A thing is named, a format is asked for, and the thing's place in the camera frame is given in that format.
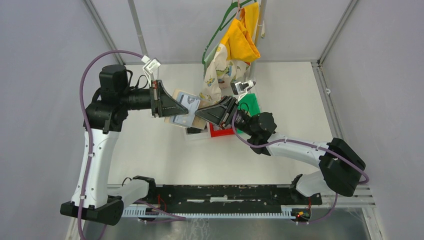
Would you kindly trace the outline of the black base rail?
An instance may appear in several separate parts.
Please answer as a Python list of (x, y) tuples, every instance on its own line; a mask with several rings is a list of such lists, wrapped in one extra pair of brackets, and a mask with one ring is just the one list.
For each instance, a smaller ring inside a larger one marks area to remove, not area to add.
[(172, 214), (271, 214), (323, 203), (319, 193), (306, 197), (277, 184), (157, 185), (143, 200)]

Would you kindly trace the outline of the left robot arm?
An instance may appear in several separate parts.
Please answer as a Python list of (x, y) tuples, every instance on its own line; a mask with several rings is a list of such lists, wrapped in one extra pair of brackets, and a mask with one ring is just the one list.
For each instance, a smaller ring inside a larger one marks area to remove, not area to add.
[(132, 75), (118, 64), (107, 65), (99, 73), (100, 87), (83, 108), (84, 157), (75, 192), (60, 207), (64, 216), (114, 226), (131, 204), (138, 200), (151, 204), (157, 198), (155, 180), (145, 176), (108, 190), (112, 155), (124, 120), (131, 110), (150, 110), (159, 118), (186, 115), (189, 110), (168, 94), (161, 80), (139, 88), (131, 85)]

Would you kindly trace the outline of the left metal rack pole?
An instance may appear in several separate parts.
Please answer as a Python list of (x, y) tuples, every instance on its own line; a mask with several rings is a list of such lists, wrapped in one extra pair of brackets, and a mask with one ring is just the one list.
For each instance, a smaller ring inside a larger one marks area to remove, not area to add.
[(142, 32), (138, 12), (137, 12), (137, 9), (136, 9), (136, 6), (135, 6), (135, 1), (134, 0), (128, 0), (127, 2), (128, 2), (129, 10), (130, 10), (130, 13), (131, 13), (131, 17), (132, 17), (132, 20), (133, 20), (133, 24), (134, 24), (134, 27), (135, 27), (135, 31), (136, 31), (136, 35), (137, 35), (137, 39), (138, 39), (138, 43), (139, 43), (141, 52), (144, 55), (148, 56), (149, 52), (147, 50), (146, 42), (145, 42), (144, 35), (143, 35), (143, 32)]

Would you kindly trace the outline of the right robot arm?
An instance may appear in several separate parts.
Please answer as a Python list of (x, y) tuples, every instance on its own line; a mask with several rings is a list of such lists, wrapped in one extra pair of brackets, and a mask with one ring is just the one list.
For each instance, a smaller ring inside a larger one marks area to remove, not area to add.
[(217, 127), (230, 126), (234, 132), (247, 134), (249, 139), (239, 134), (236, 137), (258, 155), (290, 158), (316, 167), (316, 172), (300, 174), (292, 181), (288, 196), (295, 204), (327, 191), (351, 197), (358, 185), (370, 180), (365, 162), (343, 139), (334, 137), (330, 142), (319, 142), (289, 138), (276, 131), (271, 112), (249, 115), (233, 96), (200, 108), (195, 115)]

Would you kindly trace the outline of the green clothes hanger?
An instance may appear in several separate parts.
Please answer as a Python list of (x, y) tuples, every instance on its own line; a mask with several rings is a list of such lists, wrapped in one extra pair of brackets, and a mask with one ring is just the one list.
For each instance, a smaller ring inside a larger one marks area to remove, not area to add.
[(241, 1), (240, 3), (238, 2), (232, 2), (229, 7), (226, 9), (222, 20), (220, 22), (220, 24), (218, 25), (218, 28), (215, 30), (215, 32), (213, 33), (212, 37), (210, 38), (210, 40), (208, 41), (207, 45), (205, 46), (203, 53), (202, 53), (202, 57), (201, 57), (201, 63), (205, 66), (206, 65), (206, 53), (209, 49), (209, 47), (212, 45), (214, 39), (216, 38), (216, 36), (218, 35), (218, 33), (222, 32), (224, 30), (224, 28), (231, 22), (231, 18), (234, 18), (236, 16), (236, 13), (234, 12), (235, 9), (244, 7), (245, 5), (249, 4), (249, 3), (256, 3), (257, 0), (244, 0)]

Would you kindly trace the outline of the black card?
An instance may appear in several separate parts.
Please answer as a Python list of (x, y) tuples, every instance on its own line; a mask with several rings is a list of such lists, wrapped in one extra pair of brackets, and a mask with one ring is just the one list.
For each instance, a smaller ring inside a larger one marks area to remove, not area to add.
[(198, 129), (198, 128), (195, 128), (195, 127), (189, 127), (189, 128), (186, 129), (186, 133), (188, 135), (200, 134), (200, 133), (202, 133), (202, 129)]

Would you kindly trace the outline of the green plastic bin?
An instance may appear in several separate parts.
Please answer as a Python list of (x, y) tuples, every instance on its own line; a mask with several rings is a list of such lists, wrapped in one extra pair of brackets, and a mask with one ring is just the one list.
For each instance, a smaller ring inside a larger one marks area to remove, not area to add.
[(234, 120), (235, 132), (237, 134), (244, 133), (250, 136), (253, 133), (251, 129), (251, 124), (253, 123), (252, 117), (260, 112), (257, 96), (254, 93), (245, 95), (239, 101), (237, 107), (237, 113)]

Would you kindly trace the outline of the metal rack pole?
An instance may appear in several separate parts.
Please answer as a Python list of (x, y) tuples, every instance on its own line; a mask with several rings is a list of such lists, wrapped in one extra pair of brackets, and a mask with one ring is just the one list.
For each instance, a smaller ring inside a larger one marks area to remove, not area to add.
[(143, 35), (143, 32), (142, 32), (138, 12), (137, 12), (137, 9), (136, 9), (136, 6), (135, 6), (135, 1), (134, 0), (128, 0), (127, 2), (128, 2), (129, 10), (130, 10), (130, 13), (131, 13), (131, 17), (132, 17), (132, 20), (133, 20), (133, 24), (134, 24), (134, 27), (135, 27), (135, 31), (136, 31), (136, 35), (137, 35), (137, 39), (138, 39), (138, 43), (139, 43), (141, 52), (144, 55), (148, 56), (149, 52), (147, 50), (146, 42), (145, 42), (144, 35)]
[[(259, 4), (259, 16), (258, 16), (258, 22), (256, 25), (256, 32), (255, 32), (255, 38), (254, 38), (254, 44), (257, 49), (259, 49), (260, 39), (262, 38), (262, 28), (264, 24), (264, 17), (265, 17), (267, 2), (268, 2), (267, 0), (261, 0)], [(254, 61), (251, 63), (249, 75), (247, 78), (248, 80), (254, 79), (256, 65), (257, 65), (257, 61)]]

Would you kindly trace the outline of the red plastic bin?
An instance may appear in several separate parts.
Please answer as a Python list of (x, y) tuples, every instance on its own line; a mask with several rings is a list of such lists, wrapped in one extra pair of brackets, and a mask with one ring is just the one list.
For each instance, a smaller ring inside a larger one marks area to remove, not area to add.
[(208, 127), (209, 127), (209, 133), (211, 138), (231, 136), (235, 134), (234, 131), (231, 129), (231, 127), (228, 129), (223, 129), (212, 123), (209, 123)]

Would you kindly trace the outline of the clear plastic bin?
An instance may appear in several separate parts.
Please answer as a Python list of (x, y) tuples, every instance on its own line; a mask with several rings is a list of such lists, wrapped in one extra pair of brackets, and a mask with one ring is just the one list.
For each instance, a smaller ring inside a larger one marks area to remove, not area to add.
[(199, 134), (187, 134), (187, 129), (184, 130), (184, 138), (187, 141), (205, 140), (209, 139), (210, 137), (210, 131), (207, 127), (202, 129), (202, 133)]

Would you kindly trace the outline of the yellow patterned garment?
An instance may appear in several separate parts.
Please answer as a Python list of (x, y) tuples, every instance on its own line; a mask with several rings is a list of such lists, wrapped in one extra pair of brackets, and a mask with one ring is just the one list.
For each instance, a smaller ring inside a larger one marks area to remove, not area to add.
[(203, 60), (204, 77), (198, 96), (209, 102), (216, 103), (223, 96), (223, 89), (243, 81), (251, 63), (261, 57), (254, 43), (260, 4), (255, 0), (245, 6), (237, 2), (235, 7), (235, 16), (224, 21), (228, 26), (223, 37)]

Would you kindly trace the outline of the beige card holder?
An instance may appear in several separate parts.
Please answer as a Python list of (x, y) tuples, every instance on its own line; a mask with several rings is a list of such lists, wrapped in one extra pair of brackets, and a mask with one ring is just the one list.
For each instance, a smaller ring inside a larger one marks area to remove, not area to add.
[(196, 115), (196, 111), (208, 105), (208, 102), (198, 95), (175, 89), (172, 98), (183, 107), (181, 114), (167, 116), (164, 122), (181, 128), (194, 128), (203, 130), (206, 127), (206, 120)]

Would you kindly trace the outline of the right metal rack pole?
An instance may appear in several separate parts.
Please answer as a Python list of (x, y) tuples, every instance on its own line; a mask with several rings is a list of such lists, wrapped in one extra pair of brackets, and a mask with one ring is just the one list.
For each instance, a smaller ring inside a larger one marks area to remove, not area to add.
[[(254, 38), (254, 44), (257, 49), (259, 49), (260, 39), (262, 38), (262, 28), (264, 24), (264, 17), (265, 17), (267, 2), (268, 2), (267, 0), (261, 0), (259, 4), (259, 16), (258, 16), (258, 22), (256, 25), (256, 32), (255, 32), (255, 38)], [(248, 80), (254, 79), (256, 65), (257, 65), (257, 61), (254, 61), (251, 63), (249, 75), (247, 78)]]

